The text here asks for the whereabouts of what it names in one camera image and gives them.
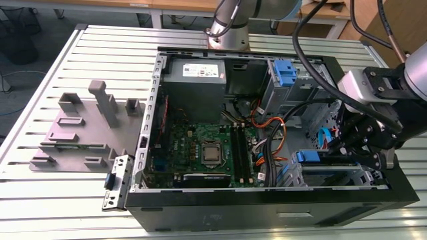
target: mesh wastebasket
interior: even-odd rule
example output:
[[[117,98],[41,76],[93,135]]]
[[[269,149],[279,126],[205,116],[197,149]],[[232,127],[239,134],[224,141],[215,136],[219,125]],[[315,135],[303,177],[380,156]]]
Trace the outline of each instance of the mesh wastebasket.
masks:
[[[34,35],[41,31],[33,8],[0,6],[0,9],[10,23],[22,27],[26,34]]]
[[[0,52],[16,65],[29,64],[38,57],[37,49],[24,28],[10,21],[0,21]]]

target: green circuit board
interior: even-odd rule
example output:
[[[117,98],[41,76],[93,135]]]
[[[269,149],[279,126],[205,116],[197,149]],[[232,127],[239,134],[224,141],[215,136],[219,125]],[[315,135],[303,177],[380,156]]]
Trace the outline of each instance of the green circuit board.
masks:
[[[256,179],[252,168],[251,154],[248,153],[248,165],[253,183],[235,181],[235,164],[231,141],[231,125],[219,124],[174,124],[170,127],[166,154],[153,154],[153,179],[157,188],[172,188],[173,174],[201,173],[231,175],[233,188],[256,187]],[[256,137],[256,129],[244,128],[251,150],[251,139]],[[219,146],[220,164],[202,164],[202,146],[205,144]]]

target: slotted metal worktable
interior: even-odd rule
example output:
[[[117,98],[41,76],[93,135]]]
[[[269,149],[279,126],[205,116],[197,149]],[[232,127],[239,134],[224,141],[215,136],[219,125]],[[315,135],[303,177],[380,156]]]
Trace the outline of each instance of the slotted metal worktable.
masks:
[[[384,63],[357,41],[303,38],[308,55],[333,56],[344,71]],[[293,53],[289,37],[249,35],[252,51]],[[205,48],[198,31],[93,26],[76,29],[0,147],[0,239],[427,239],[427,135],[396,151],[420,201],[344,227],[146,233],[129,212],[101,212],[102,173],[32,172],[29,160],[64,92],[92,98],[92,79],[116,99],[145,99],[157,46]]]

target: power supply label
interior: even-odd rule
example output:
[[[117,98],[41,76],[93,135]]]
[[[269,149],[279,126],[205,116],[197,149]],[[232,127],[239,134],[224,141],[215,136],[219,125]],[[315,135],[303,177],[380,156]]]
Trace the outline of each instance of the power supply label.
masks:
[[[216,64],[184,64],[182,77],[219,78],[219,66]]]

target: cpu socket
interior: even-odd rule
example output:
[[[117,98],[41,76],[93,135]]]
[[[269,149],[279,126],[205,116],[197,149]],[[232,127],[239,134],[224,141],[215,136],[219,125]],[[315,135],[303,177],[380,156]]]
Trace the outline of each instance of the cpu socket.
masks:
[[[223,161],[223,150],[220,141],[201,142],[201,164],[216,166]]]

